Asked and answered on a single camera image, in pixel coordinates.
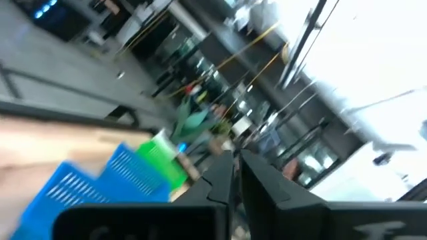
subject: wooden surface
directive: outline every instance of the wooden surface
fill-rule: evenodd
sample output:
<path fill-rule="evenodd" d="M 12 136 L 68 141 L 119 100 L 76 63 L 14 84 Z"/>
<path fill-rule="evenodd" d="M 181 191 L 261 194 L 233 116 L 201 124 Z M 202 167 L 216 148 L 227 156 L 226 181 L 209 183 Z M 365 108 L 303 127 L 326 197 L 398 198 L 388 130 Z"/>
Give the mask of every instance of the wooden surface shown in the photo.
<path fill-rule="evenodd" d="M 0 116 L 0 239 L 8 239 L 20 214 L 64 159 L 97 175 L 118 144 L 137 147 L 150 138 L 149 133 Z"/>

